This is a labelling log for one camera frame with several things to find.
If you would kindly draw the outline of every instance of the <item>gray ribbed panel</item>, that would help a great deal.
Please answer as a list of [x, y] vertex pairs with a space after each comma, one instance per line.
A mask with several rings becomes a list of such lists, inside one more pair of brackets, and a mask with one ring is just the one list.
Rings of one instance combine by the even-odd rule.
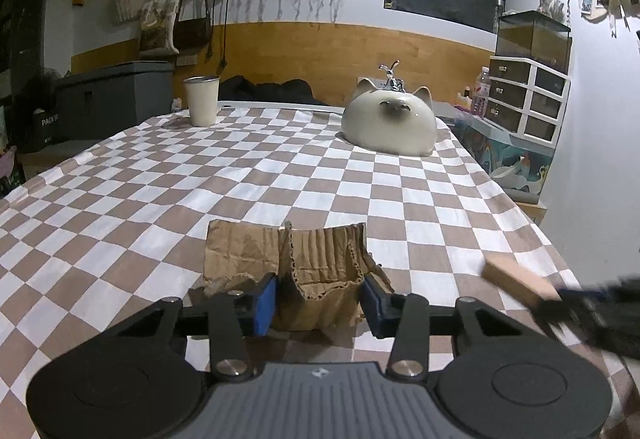
[[426, 390], [389, 381], [375, 363], [268, 363], [257, 379], [218, 387], [174, 438], [470, 439]]

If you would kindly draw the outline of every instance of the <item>gray storage box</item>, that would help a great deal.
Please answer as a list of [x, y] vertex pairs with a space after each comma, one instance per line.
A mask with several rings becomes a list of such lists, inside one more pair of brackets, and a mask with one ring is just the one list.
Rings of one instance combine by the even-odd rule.
[[168, 62], [136, 61], [58, 80], [60, 136], [104, 140], [149, 118], [169, 114], [173, 72]]

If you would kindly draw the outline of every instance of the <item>white ceramic cat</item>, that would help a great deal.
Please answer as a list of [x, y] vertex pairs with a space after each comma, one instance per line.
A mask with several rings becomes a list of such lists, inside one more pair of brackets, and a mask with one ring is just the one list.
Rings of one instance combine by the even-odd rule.
[[348, 142], [398, 156], [429, 156], [436, 143], [436, 117], [431, 93], [378, 89], [371, 80], [358, 82], [342, 115], [342, 134]]

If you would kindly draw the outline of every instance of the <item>circular cover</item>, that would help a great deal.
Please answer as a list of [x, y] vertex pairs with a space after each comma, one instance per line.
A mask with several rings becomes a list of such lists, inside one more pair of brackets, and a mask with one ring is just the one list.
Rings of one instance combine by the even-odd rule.
[[202, 397], [201, 374], [166, 346], [118, 337], [43, 367], [26, 394], [41, 435], [143, 439], [182, 424]]
[[496, 338], [452, 361], [436, 391], [452, 417], [489, 439], [595, 437], [611, 409], [604, 375], [546, 339]]

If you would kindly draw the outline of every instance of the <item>silver screw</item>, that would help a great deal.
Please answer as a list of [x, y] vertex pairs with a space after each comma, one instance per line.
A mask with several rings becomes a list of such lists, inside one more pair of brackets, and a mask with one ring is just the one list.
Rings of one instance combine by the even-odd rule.
[[216, 370], [229, 377], [244, 374], [247, 368], [247, 364], [242, 359], [223, 359], [216, 363]]
[[416, 377], [422, 374], [424, 367], [414, 359], [401, 359], [391, 366], [391, 370], [402, 377]]

